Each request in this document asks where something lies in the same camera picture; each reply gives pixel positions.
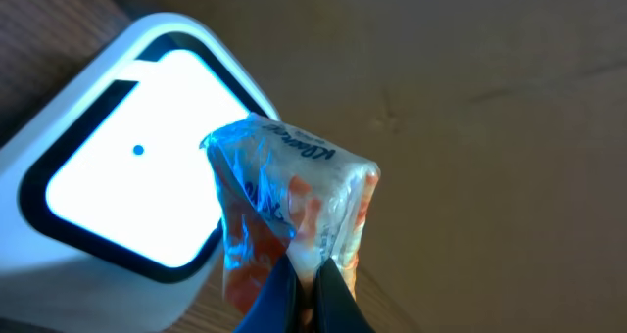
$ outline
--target white device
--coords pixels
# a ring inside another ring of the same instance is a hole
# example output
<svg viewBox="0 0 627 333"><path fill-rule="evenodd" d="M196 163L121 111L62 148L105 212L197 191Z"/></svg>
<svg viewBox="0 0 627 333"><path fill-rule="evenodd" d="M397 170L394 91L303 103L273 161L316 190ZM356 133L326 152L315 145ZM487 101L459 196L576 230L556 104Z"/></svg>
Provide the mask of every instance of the white device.
<svg viewBox="0 0 627 333"><path fill-rule="evenodd" d="M130 26L0 149L0 317L68 332L173 324L221 251L200 143L276 109L178 14Z"/></svg>

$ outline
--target transparent plastic wrapper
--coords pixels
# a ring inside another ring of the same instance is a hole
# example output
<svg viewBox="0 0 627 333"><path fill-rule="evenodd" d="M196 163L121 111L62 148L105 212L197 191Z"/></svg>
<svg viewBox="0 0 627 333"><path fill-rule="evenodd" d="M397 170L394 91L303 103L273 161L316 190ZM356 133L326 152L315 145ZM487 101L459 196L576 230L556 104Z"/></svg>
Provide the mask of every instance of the transparent plastic wrapper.
<svg viewBox="0 0 627 333"><path fill-rule="evenodd" d="M355 296L376 163L255 114L214 131L201 147L223 209L223 295L229 302L248 312L285 253L306 293L332 258Z"/></svg>

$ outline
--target illuminated light panel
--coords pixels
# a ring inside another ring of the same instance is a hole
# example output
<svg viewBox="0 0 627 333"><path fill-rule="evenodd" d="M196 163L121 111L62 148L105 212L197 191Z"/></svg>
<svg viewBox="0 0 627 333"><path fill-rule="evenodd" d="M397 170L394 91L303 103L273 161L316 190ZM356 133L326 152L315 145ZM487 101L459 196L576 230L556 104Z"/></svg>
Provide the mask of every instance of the illuminated light panel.
<svg viewBox="0 0 627 333"><path fill-rule="evenodd" d="M51 178L46 202L152 261L185 265L221 217L200 142L248 109L187 50L131 62L117 78L139 83Z"/></svg>

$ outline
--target orange and white package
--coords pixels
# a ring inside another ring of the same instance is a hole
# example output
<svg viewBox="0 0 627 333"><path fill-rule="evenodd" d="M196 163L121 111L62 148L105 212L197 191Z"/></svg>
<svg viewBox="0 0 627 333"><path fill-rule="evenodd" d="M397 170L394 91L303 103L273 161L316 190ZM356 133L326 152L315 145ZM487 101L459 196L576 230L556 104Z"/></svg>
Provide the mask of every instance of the orange and white package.
<svg viewBox="0 0 627 333"><path fill-rule="evenodd" d="M227 301L248 312L285 253L306 292L332 258L354 293L376 163L255 114L212 132L202 147L223 210Z"/></svg>

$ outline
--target black frame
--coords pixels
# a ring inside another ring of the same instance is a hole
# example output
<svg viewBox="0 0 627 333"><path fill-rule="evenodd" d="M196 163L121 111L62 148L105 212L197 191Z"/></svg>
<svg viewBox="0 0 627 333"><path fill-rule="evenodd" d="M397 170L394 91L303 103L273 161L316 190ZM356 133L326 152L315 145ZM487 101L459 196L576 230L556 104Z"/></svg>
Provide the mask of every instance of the black frame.
<svg viewBox="0 0 627 333"><path fill-rule="evenodd" d="M266 117L259 104L214 53L189 34L180 32L164 34L150 43L136 59L157 62L167 52L176 49L186 49L197 54L246 108ZM219 224L194 260L181 267L170 268L57 217L48 208L45 199L46 186L52 176L136 84L137 82L132 81L112 81L94 103L26 172L18 201L26 221L42 234L153 280L175 283L189 278L205 264L222 237L222 228Z"/></svg>

